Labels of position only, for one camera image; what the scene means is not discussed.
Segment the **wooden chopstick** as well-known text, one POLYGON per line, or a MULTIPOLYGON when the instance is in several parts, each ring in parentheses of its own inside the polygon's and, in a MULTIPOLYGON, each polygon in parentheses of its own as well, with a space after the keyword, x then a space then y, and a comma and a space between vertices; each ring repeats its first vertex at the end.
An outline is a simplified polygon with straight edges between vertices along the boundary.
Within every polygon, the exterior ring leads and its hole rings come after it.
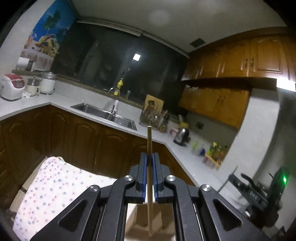
POLYGON ((147 126, 147 217, 150 237, 153 235, 152 188, 152 127, 147 126))

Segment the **paper towel roll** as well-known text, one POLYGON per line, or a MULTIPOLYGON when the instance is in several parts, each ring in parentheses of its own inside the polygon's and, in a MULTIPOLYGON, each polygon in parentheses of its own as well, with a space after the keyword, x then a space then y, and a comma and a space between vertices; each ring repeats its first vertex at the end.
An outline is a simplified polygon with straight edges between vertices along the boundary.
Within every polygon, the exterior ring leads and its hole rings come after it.
POLYGON ((16 64, 16 70, 26 70, 28 64, 29 64, 30 59, 20 57, 18 59, 18 62, 16 64))

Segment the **steel sink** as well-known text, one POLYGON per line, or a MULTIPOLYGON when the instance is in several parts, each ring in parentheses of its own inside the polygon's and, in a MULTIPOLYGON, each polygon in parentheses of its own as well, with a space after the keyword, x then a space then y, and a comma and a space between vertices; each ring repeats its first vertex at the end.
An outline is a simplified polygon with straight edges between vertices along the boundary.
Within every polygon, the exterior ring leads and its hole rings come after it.
POLYGON ((103 110, 101 108, 97 108, 95 106, 81 103, 71 106, 71 108, 79 110, 83 113, 91 114, 99 118, 103 118, 105 120, 111 121, 117 125, 123 126, 125 128, 129 128, 132 130, 137 130, 137 127, 135 125, 135 122, 133 120, 130 120, 128 118, 124 118, 122 116, 119 116, 117 114, 112 114, 109 111, 103 110))

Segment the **kitchen faucet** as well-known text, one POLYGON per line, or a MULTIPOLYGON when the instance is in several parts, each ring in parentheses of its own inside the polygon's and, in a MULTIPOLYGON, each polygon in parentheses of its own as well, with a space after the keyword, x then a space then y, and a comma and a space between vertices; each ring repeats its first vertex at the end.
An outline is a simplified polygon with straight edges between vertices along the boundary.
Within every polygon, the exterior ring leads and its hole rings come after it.
MULTIPOLYGON (((119 88, 110 88, 110 90, 108 91, 108 93, 111 93, 111 91, 113 90, 113 95, 116 96, 117 98, 119 98, 120 96, 120 89, 119 88)), ((118 104, 119 104, 119 100, 116 99, 114 104, 113 104, 113 107, 112 107, 112 110, 111 110, 111 114, 112 115, 115 115, 116 112, 117 112, 117 107, 118 107, 118 104)))

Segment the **yellow dish soap bottle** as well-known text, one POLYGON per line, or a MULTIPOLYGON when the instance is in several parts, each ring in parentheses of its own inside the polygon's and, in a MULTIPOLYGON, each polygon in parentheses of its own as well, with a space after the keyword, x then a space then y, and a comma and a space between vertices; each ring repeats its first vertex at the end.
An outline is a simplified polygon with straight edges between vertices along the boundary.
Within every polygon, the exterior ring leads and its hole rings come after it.
POLYGON ((119 80, 119 82, 117 83, 117 86, 116 86, 114 93, 113 93, 115 96, 120 96, 120 89, 122 86, 123 86, 123 78, 121 78, 119 80))

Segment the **steel electric kettle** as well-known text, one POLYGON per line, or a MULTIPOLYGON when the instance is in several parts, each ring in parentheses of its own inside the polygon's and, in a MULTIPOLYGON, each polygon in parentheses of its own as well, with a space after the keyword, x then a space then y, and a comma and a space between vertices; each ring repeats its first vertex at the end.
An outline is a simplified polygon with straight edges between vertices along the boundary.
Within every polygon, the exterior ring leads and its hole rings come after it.
POLYGON ((183 146, 189 136, 189 130, 187 128, 181 128, 177 132, 173 142, 177 145, 183 146))

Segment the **white red rice cooker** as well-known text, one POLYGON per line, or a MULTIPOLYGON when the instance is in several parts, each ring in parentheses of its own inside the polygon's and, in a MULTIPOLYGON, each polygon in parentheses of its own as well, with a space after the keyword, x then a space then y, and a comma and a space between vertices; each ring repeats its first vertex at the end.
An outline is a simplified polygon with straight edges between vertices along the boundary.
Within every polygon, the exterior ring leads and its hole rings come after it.
POLYGON ((1 76, 1 97, 6 100, 18 100, 25 89, 24 79, 17 74, 4 74, 1 76))

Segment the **white steel pot cooker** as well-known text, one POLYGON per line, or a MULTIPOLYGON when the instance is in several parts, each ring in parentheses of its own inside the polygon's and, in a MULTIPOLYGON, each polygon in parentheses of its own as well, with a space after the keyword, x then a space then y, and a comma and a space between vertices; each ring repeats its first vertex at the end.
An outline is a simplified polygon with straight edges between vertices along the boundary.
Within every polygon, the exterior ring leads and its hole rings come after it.
POLYGON ((57 79, 57 75, 51 71, 44 71, 41 75, 40 92, 42 94, 52 94, 54 92, 54 86, 57 79))

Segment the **green cup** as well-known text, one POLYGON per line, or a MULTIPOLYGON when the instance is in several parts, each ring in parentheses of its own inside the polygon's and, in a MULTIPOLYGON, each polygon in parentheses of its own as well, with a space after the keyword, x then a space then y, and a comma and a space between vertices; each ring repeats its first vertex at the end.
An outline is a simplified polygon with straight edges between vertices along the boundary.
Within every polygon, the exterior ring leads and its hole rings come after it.
POLYGON ((191 153, 195 156, 200 156, 200 153, 203 149, 204 149, 204 143, 195 141, 192 145, 191 153))

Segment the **lower wooden cabinets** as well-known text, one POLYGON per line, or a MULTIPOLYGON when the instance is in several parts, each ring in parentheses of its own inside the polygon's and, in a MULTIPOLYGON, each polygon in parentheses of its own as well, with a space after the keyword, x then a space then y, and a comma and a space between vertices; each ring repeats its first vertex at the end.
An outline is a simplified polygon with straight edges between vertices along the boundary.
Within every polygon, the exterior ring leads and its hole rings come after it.
POLYGON ((45 157, 62 157, 86 171, 120 178, 147 151, 145 138, 96 123, 52 105, 1 121, 1 208, 45 157))

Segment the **small white steel pot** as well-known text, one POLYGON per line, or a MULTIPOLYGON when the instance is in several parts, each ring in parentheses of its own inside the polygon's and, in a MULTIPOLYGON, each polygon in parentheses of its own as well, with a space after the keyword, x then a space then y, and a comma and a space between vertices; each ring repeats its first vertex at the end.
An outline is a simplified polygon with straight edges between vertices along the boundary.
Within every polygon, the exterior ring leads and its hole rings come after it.
POLYGON ((27 81, 25 92, 29 96, 39 96, 40 94, 40 82, 41 78, 34 76, 33 78, 29 78, 27 81))

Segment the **upper wooden cabinets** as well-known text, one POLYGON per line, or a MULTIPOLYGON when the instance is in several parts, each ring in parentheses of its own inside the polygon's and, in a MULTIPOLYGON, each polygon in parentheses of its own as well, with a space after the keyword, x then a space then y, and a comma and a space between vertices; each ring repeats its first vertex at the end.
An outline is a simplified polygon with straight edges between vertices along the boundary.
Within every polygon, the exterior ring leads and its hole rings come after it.
POLYGON ((179 106, 240 128, 251 90, 295 83, 295 34, 271 27, 237 34, 192 51, 179 106))

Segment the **wooden cabinets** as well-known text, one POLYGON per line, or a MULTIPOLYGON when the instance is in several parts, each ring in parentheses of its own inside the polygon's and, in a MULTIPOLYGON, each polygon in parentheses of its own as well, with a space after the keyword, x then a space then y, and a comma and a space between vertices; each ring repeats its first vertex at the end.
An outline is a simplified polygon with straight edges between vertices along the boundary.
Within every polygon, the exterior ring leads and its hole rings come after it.
POLYGON ((179 106, 240 128, 251 90, 295 83, 295 34, 271 27, 237 34, 192 51, 179 106))
POLYGON ((1 208, 45 157, 62 157, 86 171, 120 178, 147 151, 145 138, 96 123, 52 105, 1 121, 1 208))

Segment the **spice jar rack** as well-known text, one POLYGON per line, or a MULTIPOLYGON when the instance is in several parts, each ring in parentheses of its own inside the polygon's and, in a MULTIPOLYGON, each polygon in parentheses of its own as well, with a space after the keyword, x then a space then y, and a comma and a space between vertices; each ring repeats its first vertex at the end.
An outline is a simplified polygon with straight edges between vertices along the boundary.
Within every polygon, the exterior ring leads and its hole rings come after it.
POLYGON ((203 163, 206 166, 208 166, 208 167, 210 167, 212 169, 216 169, 216 170, 218 170, 222 165, 221 160, 215 160, 207 153, 204 155, 203 163))

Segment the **fruit beach poster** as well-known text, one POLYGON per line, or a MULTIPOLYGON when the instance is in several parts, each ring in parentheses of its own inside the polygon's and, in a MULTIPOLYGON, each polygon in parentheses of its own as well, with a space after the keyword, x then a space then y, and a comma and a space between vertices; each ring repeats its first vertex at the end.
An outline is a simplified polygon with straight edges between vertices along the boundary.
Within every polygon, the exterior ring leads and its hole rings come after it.
POLYGON ((50 70, 60 45, 76 19, 68 1, 54 1, 39 19, 21 52, 37 70, 50 70))

